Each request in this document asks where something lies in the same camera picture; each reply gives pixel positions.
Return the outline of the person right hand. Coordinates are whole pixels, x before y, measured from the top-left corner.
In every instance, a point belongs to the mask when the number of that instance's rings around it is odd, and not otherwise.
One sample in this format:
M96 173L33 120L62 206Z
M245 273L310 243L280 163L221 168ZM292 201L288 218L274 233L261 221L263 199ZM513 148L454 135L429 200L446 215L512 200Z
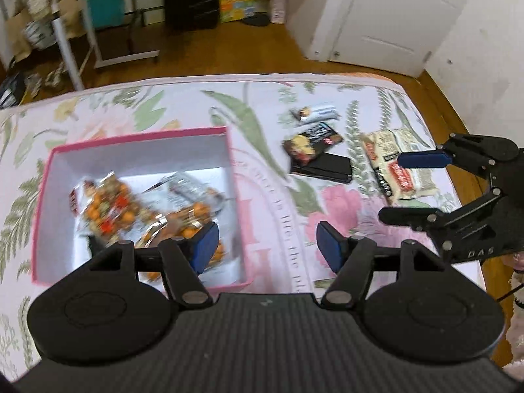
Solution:
M513 254L505 254L502 256L502 261L514 271L524 272L524 252L516 252Z

